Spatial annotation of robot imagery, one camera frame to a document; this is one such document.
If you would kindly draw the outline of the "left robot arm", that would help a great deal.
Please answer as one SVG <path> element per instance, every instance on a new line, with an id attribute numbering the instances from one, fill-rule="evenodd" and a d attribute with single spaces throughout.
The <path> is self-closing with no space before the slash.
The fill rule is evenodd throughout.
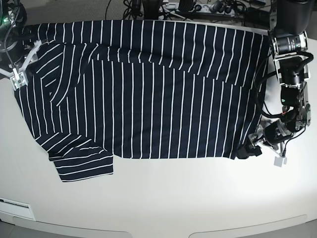
<path id="1" fill-rule="evenodd" d="M 248 135 L 246 142 L 237 151 L 239 159 L 261 155 L 261 146 L 269 147 L 284 159 L 287 143 L 305 132 L 311 123 L 307 80 L 310 77 L 308 64 L 314 56 L 308 52 L 306 28 L 313 8 L 312 0 L 271 1 L 269 57 L 273 60 L 275 70 L 266 73 L 255 83 L 254 100 L 261 115 L 274 121 L 266 126 L 257 125 L 254 133 Z M 281 86 L 282 112 L 279 114 L 263 110 L 263 86 L 274 76 Z"/>

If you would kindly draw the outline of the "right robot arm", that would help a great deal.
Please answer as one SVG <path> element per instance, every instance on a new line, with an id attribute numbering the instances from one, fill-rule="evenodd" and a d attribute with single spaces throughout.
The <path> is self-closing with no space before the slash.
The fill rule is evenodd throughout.
<path id="1" fill-rule="evenodd" d="M 31 48 L 32 43 L 24 35 L 23 28 L 27 21 L 27 12 L 19 0 L 2 0 L 0 2 L 0 67 L 12 71 L 21 66 Z"/>

